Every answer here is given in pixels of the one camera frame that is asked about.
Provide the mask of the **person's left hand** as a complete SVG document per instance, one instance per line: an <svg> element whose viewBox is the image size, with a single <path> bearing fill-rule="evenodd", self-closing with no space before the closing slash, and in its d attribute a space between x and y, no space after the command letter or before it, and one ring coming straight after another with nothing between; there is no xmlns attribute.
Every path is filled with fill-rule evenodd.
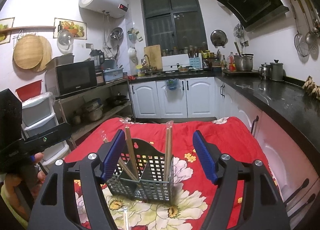
<svg viewBox="0 0 320 230"><path fill-rule="evenodd" d="M43 171L39 171L37 174L37 184L31 190L31 194L34 199L37 198L40 188L46 178ZM7 174L4 179L4 184L1 188L1 195L5 198L7 204L11 207L11 211L14 211L14 215L18 215L24 221L28 222L29 216L22 206L18 196L16 195L15 188L22 182L22 179L18 175Z"/></svg>

